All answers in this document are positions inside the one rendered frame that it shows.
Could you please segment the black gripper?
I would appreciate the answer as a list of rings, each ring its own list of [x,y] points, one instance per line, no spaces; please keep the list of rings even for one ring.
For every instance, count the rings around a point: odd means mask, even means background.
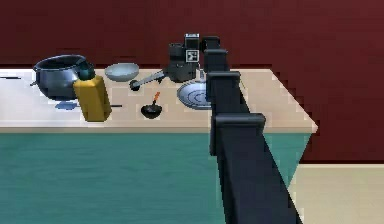
[[[169,44],[169,63],[166,67],[166,75],[175,83],[183,83],[196,77],[196,63],[186,61],[186,49],[182,43]],[[132,91],[138,91],[144,84],[152,81],[161,81],[165,77],[162,70],[155,72],[141,80],[131,80],[129,87]]]

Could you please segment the pale grey bowl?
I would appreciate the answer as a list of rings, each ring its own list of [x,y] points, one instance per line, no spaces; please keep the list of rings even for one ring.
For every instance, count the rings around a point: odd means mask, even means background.
[[[105,69],[108,79],[115,82],[128,82],[139,74],[139,66],[135,63],[117,63]]]

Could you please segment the grey plate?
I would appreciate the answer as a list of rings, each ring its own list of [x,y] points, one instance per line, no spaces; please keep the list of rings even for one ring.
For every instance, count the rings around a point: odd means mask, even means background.
[[[179,101],[193,110],[210,110],[211,104],[206,100],[206,83],[192,81],[177,90]]]

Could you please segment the yellow bottle with teal cap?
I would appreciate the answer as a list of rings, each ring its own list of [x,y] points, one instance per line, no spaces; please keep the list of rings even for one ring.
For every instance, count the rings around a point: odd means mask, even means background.
[[[78,79],[73,88],[84,119],[87,122],[104,122],[112,112],[108,93],[102,76],[95,73],[87,61],[79,64]]]

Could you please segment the small blue flat object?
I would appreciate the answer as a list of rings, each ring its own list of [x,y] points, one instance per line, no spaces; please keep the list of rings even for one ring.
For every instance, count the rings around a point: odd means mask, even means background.
[[[78,106],[77,103],[74,102],[67,102],[67,101],[62,101],[58,103],[55,108],[56,109],[61,109],[61,110],[73,110]]]

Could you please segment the dark steel pot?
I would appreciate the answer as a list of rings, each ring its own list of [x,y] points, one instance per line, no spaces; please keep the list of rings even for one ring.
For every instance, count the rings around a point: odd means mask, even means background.
[[[55,101],[75,100],[73,84],[78,79],[94,77],[93,66],[82,55],[58,55],[34,65],[36,74],[32,85],[37,85],[47,98]]]

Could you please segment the teal counter with beige top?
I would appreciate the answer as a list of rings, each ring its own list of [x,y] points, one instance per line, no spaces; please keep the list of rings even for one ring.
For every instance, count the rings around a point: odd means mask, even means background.
[[[33,79],[0,69],[0,224],[225,224],[210,115],[174,83],[109,82],[110,119],[88,123]],[[157,92],[162,112],[145,118]]]

